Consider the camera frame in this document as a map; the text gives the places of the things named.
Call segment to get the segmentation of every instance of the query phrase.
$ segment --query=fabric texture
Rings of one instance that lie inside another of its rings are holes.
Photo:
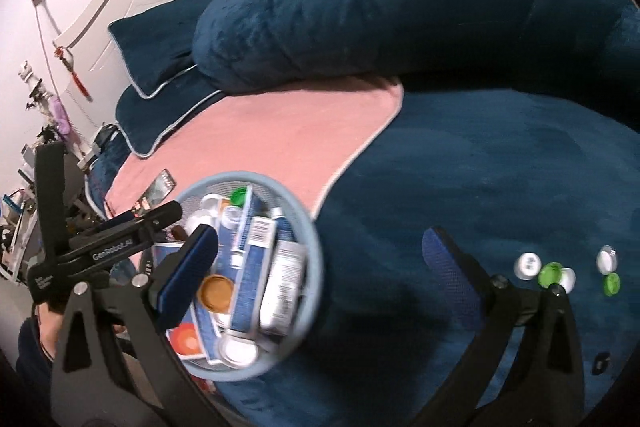
[[[173,0],[109,25],[140,97],[154,97],[193,67],[193,33],[210,1]]]
[[[631,0],[213,0],[193,41],[228,94],[295,78],[492,68],[610,84],[637,62]]]
[[[106,218],[114,217],[114,215],[106,211],[104,198],[130,153],[124,135],[121,132],[113,134],[85,177],[87,197],[92,202],[94,209]]]
[[[407,91],[316,220],[326,294],[314,331],[262,377],[217,387],[260,427],[408,425],[472,338],[422,259],[424,230],[442,225],[489,274],[517,285],[536,286],[513,275],[525,251],[575,270],[590,410],[640,339],[639,201],[640,136],[615,121],[510,90]],[[604,244],[620,254],[614,298],[595,264]],[[521,334],[483,403],[497,396]],[[594,377],[601,351],[612,362]]]
[[[15,363],[15,371],[47,411],[51,407],[51,368],[51,361],[46,359],[40,349],[38,321],[33,316],[28,317],[22,323],[18,335],[18,360]]]
[[[302,81],[226,97],[150,158],[131,155],[106,194],[110,207],[115,214],[129,210],[162,169],[176,182],[173,195],[216,172],[254,171],[285,184],[317,214],[331,185],[402,104],[395,80],[350,77],[330,87]]]
[[[148,158],[175,129],[224,96],[212,87],[210,78],[192,69],[153,98],[141,98],[133,87],[127,87],[116,106],[116,123],[130,151]]]

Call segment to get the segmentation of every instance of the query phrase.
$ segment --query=white label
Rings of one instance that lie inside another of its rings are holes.
[[[276,232],[276,222],[266,217],[254,217],[251,220],[247,244],[256,247],[270,248]]]

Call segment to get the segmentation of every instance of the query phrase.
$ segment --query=white bottle cap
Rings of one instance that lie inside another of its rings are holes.
[[[218,341],[220,360],[228,367],[242,369],[258,359],[258,346],[254,341],[222,335]]]
[[[575,272],[571,268],[562,268],[560,273],[562,275],[560,276],[560,282],[558,284],[569,294],[575,286]]]
[[[233,206],[230,204],[222,211],[222,217],[220,218],[220,225],[229,230],[237,230],[240,225],[240,218],[242,217],[242,208],[239,206]]]
[[[271,219],[278,219],[279,217],[284,217],[284,211],[279,206],[275,206],[274,208],[271,209],[269,213],[269,217],[271,217]]]
[[[598,266],[598,271],[603,275],[608,275],[611,272],[615,272],[618,268],[618,258],[616,256],[616,251],[613,250],[609,245],[605,245],[600,248],[598,252],[598,256],[596,257],[596,265]]]
[[[217,322],[218,326],[225,329],[231,324],[231,315],[228,313],[214,313],[213,318]]]
[[[206,210],[196,210],[191,216],[188,217],[187,222],[184,224],[184,230],[191,235],[198,225],[204,224],[210,227],[216,227],[216,218]]]
[[[524,281],[533,279],[540,273],[540,269],[542,269],[542,261],[533,252],[523,253],[513,266],[516,277]]]
[[[220,194],[207,194],[200,200],[200,208],[209,212],[213,217],[216,217],[218,215],[220,200],[222,199],[223,197],[220,196]]]

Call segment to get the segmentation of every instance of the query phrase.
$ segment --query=green bottle cap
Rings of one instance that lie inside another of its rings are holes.
[[[620,291],[620,275],[611,272],[604,278],[604,295],[611,297]]]
[[[229,200],[234,206],[242,208],[244,206],[244,198],[246,197],[246,187],[238,187],[231,193]]]
[[[562,279],[562,265],[560,263],[548,263],[542,267],[538,274],[538,284],[543,288],[549,288],[552,284],[558,284]]]

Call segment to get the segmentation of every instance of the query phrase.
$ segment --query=pink blanket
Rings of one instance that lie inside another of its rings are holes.
[[[204,110],[141,160],[130,155],[106,199],[129,210],[162,169],[178,195],[225,171],[253,171],[291,190],[318,215],[329,189],[395,118],[398,80],[380,77],[303,81],[260,94],[230,96]]]

